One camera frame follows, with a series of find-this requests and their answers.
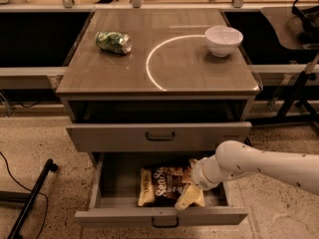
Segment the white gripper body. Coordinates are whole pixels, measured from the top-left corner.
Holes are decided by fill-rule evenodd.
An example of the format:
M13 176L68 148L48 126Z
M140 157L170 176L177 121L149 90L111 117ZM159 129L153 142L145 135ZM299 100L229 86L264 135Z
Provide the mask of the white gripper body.
M229 172L218 164L215 156L211 156L198 161L197 167L191 169L190 178L194 185L207 191L225 181L228 175Z

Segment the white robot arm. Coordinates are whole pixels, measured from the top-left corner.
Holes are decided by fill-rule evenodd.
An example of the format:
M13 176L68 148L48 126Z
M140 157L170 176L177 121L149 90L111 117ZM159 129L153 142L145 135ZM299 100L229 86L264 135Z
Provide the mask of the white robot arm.
M249 173L260 173L312 194L319 194L319 155L265 151L242 142L222 142L215 154L190 161L190 184L175 204L177 210L201 201L203 191Z

